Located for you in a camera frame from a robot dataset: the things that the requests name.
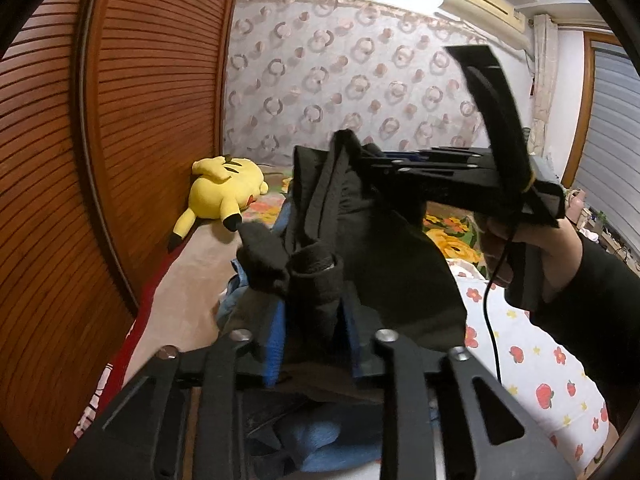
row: silver bolt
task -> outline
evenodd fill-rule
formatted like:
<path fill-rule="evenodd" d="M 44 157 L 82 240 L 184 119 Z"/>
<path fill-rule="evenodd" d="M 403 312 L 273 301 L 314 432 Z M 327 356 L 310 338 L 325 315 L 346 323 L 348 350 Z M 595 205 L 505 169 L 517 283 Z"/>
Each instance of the silver bolt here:
<path fill-rule="evenodd" d="M 466 352 L 466 348 L 463 346 L 455 346 L 450 350 L 451 356 L 457 361 L 467 361 L 469 354 Z"/>
<path fill-rule="evenodd" d="M 173 345 L 164 345 L 156 352 L 156 357 L 161 359 L 175 359 L 178 357 L 180 351 Z"/>
<path fill-rule="evenodd" d="M 232 330 L 229 337 L 233 341 L 241 342 L 241 341 L 249 341 L 254 335 L 249 332 L 245 328 L 238 328 L 237 330 Z"/>
<path fill-rule="evenodd" d="M 382 328 L 376 332 L 376 339 L 383 343 L 392 343 L 399 338 L 398 332 L 390 328 Z"/>

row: circle pattern on wallpaper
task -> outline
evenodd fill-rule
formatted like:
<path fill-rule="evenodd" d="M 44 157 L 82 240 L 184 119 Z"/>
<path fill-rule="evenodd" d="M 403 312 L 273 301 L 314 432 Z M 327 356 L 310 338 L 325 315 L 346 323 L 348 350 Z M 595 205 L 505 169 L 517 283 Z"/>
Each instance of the circle pattern on wallpaper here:
<path fill-rule="evenodd" d="M 482 127 L 444 47 L 482 43 L 446 20 L 365 0 L 238 0 L 225 153 L 291 164 L 351 128 L 383 150 L 470 146 Z"/>

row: pikachu plush toy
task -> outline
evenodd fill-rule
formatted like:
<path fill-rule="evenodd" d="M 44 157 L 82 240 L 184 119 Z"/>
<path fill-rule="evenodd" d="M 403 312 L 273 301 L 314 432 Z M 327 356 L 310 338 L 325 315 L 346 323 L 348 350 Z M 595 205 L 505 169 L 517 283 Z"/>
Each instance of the pikachu plush toy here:
<path fill-rule="evenodd" d="M 191 186 L 187 211 L 175 223 L 169 250 L 184 240 L 196 218 L 220 218 L 229 231 L 237 231 L 240 211 L 269 190 L 262 171 L 248 158 L 203 158 L 191 172 L 199 177 Z"/>

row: black ear tip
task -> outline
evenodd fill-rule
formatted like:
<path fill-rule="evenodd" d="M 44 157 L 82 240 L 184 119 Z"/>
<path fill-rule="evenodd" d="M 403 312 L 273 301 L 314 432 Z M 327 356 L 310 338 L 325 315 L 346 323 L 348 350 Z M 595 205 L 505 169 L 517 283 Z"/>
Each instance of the black ear tip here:
<path fill-rule="evenodd" d="M 180 235 L 177 235 L 176 233 L 171 233 L 171 235 L 169 236 L 169 243 L 167 244 L 167 250 L 170 253 L 173 253 L 182 243 L 183 238 Z"/>
<path fill-rule="evenodd" d="M 239 213 L 235 213 L 231 216 L 228 216 L 222 221 L 222 225 L 232 233 L 235 233 L 236 231 L 238 231 L 238 228 L 240 227 L 241 223 L 242 223 L 242 215 Z"/>

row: wooden window frame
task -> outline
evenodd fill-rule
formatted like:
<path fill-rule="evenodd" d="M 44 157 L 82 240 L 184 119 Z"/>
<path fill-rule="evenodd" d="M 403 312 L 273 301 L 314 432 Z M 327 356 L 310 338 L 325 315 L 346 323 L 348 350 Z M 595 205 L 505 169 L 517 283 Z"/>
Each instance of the wooden window frame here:
<path fill-rule="evenodd" d="M 582 101 L 580 102 L 580 114 L 575 129 L 574 143 L 571 146 L 569 160 L 567 161 L 562 185 L 570 188 L 574 184 L 575 174 L 578 172 L 584 143 L 587 141 L 589 122 L 591 121 L 591 109 L 593 108 L 593 87 L 596 77 L 596 51 L 593 43 L 608 43 L 622 46 L 618 38 L 612 34 L 600 32 L 584 33 L 584 79 L 582 82 Z"/>

